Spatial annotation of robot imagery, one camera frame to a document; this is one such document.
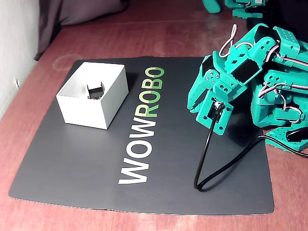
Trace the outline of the teal gripper with servo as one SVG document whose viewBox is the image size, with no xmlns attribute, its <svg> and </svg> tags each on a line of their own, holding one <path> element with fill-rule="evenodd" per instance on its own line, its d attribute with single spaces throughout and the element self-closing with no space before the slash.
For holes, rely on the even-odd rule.
<svg viewBox="0 0 308 231">
<path fill-rule="evenodd" d="M 219 57 L 218 52 L 214 56 L 204 57 L 198 76 L 188 93 L 187 108 L 191 113 L 201 110 L 208 91 L 214 92 L 223 101 L 231 102 L 247 89 L 231 74 L 227 74 L 225 61 L 226 59 Z"/>
</svg>

